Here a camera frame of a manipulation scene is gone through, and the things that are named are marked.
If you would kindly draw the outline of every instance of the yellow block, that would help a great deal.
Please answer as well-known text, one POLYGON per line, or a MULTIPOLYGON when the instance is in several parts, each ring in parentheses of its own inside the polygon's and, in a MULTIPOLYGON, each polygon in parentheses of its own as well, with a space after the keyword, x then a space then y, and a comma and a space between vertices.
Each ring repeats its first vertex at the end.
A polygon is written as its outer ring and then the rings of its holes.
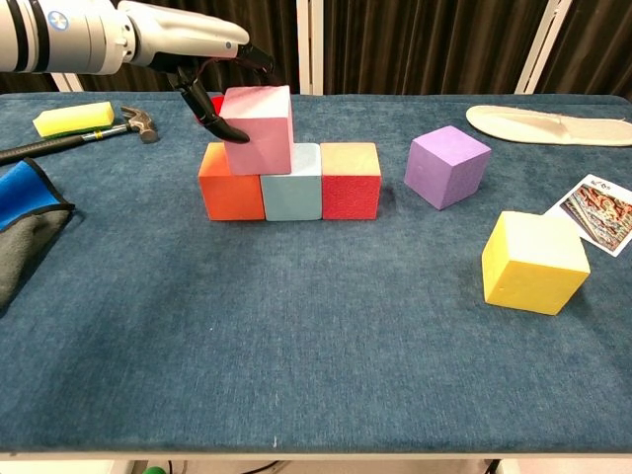
POLYGON ((380 176, 375 143, 321 143, 323 175, 380 176))
POLYGON ((591 273, 574 224, 504 211, 483 250, 485 301, 557 315, 591 273))
POLYGON ((44 111, 33 120, 33 125, 42 138, 53 138, 68 133, 110 128, 114 121, 112 104, 100 102, 44 111))

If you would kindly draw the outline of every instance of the green object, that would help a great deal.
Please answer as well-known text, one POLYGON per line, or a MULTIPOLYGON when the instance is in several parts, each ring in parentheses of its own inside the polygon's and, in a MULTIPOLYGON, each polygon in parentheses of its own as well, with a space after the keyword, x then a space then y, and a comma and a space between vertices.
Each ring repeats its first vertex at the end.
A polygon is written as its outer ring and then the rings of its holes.
POLYGON ((162 467, 150 467, 145 469, 142 474, 167 474, 162 467))

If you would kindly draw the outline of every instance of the light blue block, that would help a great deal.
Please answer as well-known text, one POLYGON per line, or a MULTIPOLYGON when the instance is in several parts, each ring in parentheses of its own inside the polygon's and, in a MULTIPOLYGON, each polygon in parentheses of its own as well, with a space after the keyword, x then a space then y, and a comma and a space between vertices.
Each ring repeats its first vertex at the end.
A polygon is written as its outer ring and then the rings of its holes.
POLYGON ((266 220, 321 219, 322 189, 320 146, 295 143, 292 172, 261 177, 266 220))

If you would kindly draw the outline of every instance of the shoe insole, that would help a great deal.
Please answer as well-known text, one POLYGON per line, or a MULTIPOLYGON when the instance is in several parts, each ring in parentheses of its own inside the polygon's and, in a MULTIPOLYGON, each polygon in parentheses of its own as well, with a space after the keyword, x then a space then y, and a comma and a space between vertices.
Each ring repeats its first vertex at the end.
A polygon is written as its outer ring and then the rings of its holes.
POLYGON ((577 118, 499 106, 471 107, 466 117, 488 135, 521 143, 632 146, 632 123, 577 118))

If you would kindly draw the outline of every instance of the hammer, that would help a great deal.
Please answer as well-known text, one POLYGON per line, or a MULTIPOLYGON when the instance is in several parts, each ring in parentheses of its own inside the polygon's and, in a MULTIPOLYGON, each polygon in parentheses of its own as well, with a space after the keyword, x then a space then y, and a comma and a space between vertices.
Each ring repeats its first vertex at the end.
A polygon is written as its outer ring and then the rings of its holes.
POLYGON ((120 109, 125 118, 125 123, 122 125, 115 125, 107 130, 38 141, 29 145, 0 151, 0 166, 15 163, 26 157, 36 158, 56 151, 67 150, 75 146, 83 145, 89 141, 103 140, 109 136, 120 135, 121 133, 128 133, 129 131, 138 132, 143 143, 158 141, 158 133, 156 133, 154 122, 147 112, 125 106, 120 109))

